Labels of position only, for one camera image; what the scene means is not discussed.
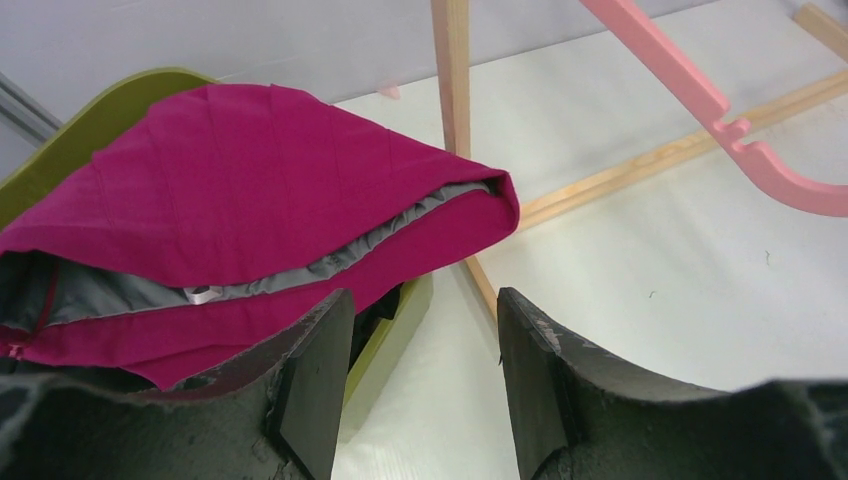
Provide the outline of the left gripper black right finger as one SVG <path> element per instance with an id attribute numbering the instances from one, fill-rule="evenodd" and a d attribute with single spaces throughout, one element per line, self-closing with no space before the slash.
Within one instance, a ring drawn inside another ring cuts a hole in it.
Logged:
<path id="1" fill-rule="evenodd" d="M 736 392 L 624 360 L 518 290 L 497 299 L 501 365 L 523 479 L 843 479 L 845 381 Z"/>

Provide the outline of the magenta skirt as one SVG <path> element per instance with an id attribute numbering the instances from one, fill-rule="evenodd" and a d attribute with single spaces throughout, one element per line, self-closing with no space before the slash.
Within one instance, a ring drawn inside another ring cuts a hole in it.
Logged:
<path id="1" fill-rule="evenodd" d="M 518 223 L 506 171 L 300 90 L 206 85 L 2 230 L 1 352 L 168 389 L 336 289 L 363 310 Z"/>

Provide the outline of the pink hanger hook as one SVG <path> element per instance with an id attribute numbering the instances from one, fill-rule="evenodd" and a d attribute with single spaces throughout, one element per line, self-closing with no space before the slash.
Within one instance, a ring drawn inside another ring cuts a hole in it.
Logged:
<path id="1" fill-rule="evenodd" d="M 765 142 L 745 144 L 752 124 L 723 120 L 730 102 L 633 1 L 584 0 L 599 19 L 704 127 L 744 175 L 772 199 L 812 214 L 845 217 L 847 187 L 806 178 Z"/>

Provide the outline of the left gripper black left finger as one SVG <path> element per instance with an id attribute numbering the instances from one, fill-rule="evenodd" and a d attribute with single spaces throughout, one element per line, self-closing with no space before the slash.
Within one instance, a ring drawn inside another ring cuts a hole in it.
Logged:
<path id="1" fill-rule="evenodd" d="M 119 393 L 60 373 L 1 379 L 5 479 L 327 479 L 348 374 L 352 295 L 190 379 Z"/>

